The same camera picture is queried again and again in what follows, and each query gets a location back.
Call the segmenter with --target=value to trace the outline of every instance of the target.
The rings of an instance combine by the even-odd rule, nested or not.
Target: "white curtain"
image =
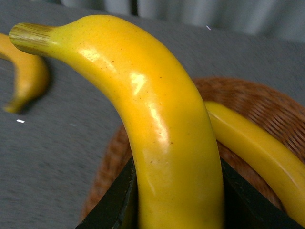
[[[31,0],[305,42],[305,0]]]

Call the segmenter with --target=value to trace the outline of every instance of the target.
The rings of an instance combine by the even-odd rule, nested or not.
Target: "gray table surface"
[[[25,0],[1,0],[0,12],[1,33],[19,22],[63,25],[103,13]],[[191,77],[264,83],[305,106],[305,44],[124,18],[161,40]],[[67,65],[46,60],[53,76],[48,93],[24,114],[0,110],[1,229],[75,228],[102,152],[121,124],[94,86]],[[1,107],[12,95],[13,76],[13,65],[0,60]]]

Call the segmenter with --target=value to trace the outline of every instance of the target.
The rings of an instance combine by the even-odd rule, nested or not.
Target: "yellow banana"
[[[192,80],[164,45],[107,15],[60,27],[20,23],[10,38],[22,51],[67,63],[113,103],[135,161],[139,228],[223,228],[223,178],[211,123]]]
[[[205,102],[216,139],[247,162],[305,227],[305,166],[282,143],[240,114]]]
[[[8,35],[3,33],[0,33],[0,58],[12,62],[16,71],[14,95],[4,110],[18,113],[46,91],[50,81],[49,70],[41,57],[16,49]]]

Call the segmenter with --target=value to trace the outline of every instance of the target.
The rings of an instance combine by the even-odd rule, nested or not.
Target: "wicker basket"
[[[305,164],[305,108],[290,97],[262,84],[233,78],[194,80],[203,100],[216,101],[242,114],[288,147]],[[282,211],[285,209],[269,185],[239,156],[218,142],[219,153],[230,166]],[[81,219],[96,206],[132,153],[123,126],[110,140]]]

